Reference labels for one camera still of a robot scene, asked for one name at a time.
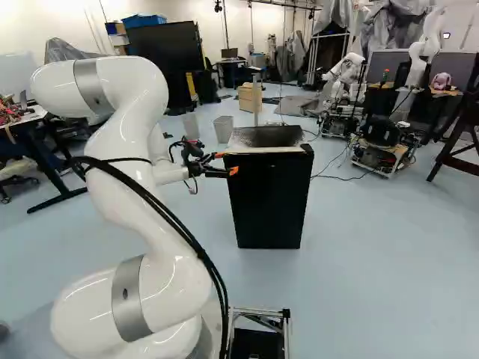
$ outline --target blue bin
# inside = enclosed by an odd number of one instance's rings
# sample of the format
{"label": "blue bin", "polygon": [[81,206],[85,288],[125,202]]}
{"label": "blue bin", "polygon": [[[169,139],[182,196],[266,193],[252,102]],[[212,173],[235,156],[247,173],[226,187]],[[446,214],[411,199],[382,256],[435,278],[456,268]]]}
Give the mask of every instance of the blue bin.
{"label": "blue bin", "polygon": [[150,15],[150,16],[133,15],[130,17],[126,17],[125,19],[122,19],[121,21],[123,21],[123,24],[125,24],[125,28],[140,28],[142,26],[165,24],[166,18],[159,15]]}
{"label": "blue bin", "polygon": [[117,26],[114,22],[107,22],[105,27],[108,35],[115,35],[117,33]]}

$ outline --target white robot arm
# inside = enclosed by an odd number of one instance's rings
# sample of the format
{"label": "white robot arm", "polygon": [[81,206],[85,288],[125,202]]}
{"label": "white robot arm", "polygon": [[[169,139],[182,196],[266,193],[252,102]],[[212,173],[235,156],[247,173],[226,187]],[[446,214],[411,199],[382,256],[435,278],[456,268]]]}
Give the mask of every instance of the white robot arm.
{"label": "white robot arm", "polygon": [[[53,114],[114,112],[88,141],[85,155],[143,159],[112,165],[151,194],[158,196],[156,184],[189,177],[188,168],[168,160],[158,124],[168,103],[168,87],[148,60],[120,56],[48,64],[32,76],[31,91]],[[96,168],[87,172],[86,181],[100,213],[140,233],[149,251],[68,286],[52,309],[55,340],[78,359],[186,358],[204,332],[212,331],[200,315],[212,292],[204,263],[122,182]],[[210,348],[208,355],[213,354]]]}

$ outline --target pink stuffed toy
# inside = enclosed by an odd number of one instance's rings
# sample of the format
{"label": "pink stuffed toy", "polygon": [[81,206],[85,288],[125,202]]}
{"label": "pink stuffed toy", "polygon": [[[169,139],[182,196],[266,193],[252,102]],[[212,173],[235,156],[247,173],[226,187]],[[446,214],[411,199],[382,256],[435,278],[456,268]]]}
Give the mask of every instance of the pink stuffed toy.
{"label": "pink stuffed toy", "polygon": [[434,90],[444,90],[446,86],[451,86],[452,77],[448,73],[438,73],[434,76],[431,85]]}

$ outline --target laptop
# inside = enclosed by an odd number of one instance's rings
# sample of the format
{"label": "laptop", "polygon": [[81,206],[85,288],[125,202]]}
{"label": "laptop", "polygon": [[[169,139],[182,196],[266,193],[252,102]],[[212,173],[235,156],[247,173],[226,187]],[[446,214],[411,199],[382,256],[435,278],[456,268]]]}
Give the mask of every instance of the laptop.
{"label": "laptop", "polygon": [[238,48],[234,49],[222,49],[222,58],[237,58]]}

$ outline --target floor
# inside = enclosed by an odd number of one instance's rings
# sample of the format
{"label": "floor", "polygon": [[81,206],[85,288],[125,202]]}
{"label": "floor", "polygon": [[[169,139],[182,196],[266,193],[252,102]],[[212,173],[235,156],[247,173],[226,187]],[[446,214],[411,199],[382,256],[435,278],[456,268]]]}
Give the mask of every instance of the floor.
{"label": "floor", "polygon": [[[303,93],[266,87],[266,97]],[[260,121],[281,121],[274,109],[264,105]],[[234,99],[195,114],[208,151],[224,148],[212,125],[218,116],[233,115],[235,126],[253,124]],[[283,120],[317,131],[312,119]],[[165,117],[162,125],[175,138],[183,134],[179,117]],[[319,171],[344,143],[318,139],[311,146]],[[315,179],[299,251],[238,249],[224,180],[200,179],[197,196],[182,183],[162,193],[218,266],[232,304],[291,308],[292,358],[476,358],[479,179],[443,168],[434,183],[426,182],[440,149],[421,148],[417,162],[392,180]],[[364,173],[340,164],[326,173]],[[82,185],[73,174],[64,179],[71,188]],[[0,318],[9,323],[49,303],[72,280],[145,251],[138,235],[105,222],[87,194],[26,214],[53,195],[43,181],[0,206]]]}

